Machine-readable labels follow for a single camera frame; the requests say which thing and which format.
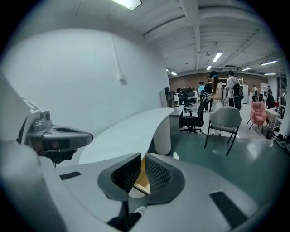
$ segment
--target white curved table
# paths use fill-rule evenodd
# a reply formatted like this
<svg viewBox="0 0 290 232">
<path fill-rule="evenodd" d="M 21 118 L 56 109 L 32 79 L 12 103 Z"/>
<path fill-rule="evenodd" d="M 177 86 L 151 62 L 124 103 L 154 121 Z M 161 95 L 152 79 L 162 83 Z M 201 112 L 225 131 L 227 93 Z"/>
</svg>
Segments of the white curved table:
<svg viewBox="0 0 290 232">
<path fill-rule="evenodd" d="M 108 160 L 129 153 L 145 156 L 152 138 L 156 151 L 170 152 L 169 115 L 173 108 L 146 111 L 121 121 L 98 135 L 82 152 L 79 164 Z"/>
</svg>

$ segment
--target person in blue shirt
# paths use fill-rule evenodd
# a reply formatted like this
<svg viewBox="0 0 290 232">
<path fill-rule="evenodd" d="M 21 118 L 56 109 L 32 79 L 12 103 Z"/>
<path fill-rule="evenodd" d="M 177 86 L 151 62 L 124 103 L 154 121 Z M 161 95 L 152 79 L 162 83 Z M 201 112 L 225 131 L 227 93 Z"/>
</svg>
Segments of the person in blue shirt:
<svg viewBox="0 0 290 232">
<path fill-rule="evenodd" d="M 204 89 L 203 82 L 200 82 L 200 83 L 199 83 L 198 92 L 200 93 L 203 89 Z"/>
</svg>

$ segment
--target brown wall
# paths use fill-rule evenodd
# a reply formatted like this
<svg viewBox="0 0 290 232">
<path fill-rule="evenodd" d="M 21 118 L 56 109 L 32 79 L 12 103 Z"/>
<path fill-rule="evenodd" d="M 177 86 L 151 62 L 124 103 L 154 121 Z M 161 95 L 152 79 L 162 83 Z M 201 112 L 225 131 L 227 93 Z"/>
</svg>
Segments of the brown wall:
<svg viewBox="0 0 290 232">
<path fill-rule="evenodd" d="M 208 73 L 198 73 L 182 77 L 175 77 L 169 79 L 170 89 L 176 92 L 177 88 L 189 87 L 197 89 L 199 87 L 199 82 L 208 83 L 207 80 Z M 244 78 L 244 85 L 249 85 L 249 92 L 252 90 L 253 85 L 256 85 L 258 92 L 260 93 L 260 83 L 268 83 L 268 78 L 260 77 L 256 75 L 249 75 L 243 73 L 236 74 L 238 78 Z M 226 72 L 218 72 L 219 78 L 227 78 Z"/>
</svg>

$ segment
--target ceiling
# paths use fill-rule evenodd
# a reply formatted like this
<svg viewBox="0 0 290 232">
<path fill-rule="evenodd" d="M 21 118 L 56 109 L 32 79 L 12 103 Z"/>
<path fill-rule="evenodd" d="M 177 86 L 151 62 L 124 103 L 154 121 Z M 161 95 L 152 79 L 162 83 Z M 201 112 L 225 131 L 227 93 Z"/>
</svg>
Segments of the ceiling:
<svg viewBox="0 0 290 232">
<path fill-rule="evenodd" d="M 110 0 L 50 0 L 39 17 L 89 15 L 117 21 L 158 44 L 166 67 L 178 75 L 211 70 L 282 73 L 283 52 L 265 22 L 242 0 L 143 0 L 129 10 Z M 213 63 L 216 53 L 222 56 Z M 260 63 L 277 59 L 265 66 Z"/>
</svg>

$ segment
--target computer monitor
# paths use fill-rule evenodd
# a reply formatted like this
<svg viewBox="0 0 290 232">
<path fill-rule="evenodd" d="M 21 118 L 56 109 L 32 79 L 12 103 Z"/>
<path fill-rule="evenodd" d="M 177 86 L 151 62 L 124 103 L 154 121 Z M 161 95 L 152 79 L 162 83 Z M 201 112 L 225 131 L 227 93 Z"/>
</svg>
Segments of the computer monitor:
<svg viewBox="0 0 290 232">
<path fill-rule="evenodd" d="M 188 88 L 183 88 L 181 89 L 182 92 L 192 92 L 192 88 L 188 87 Z"/>
</svg>

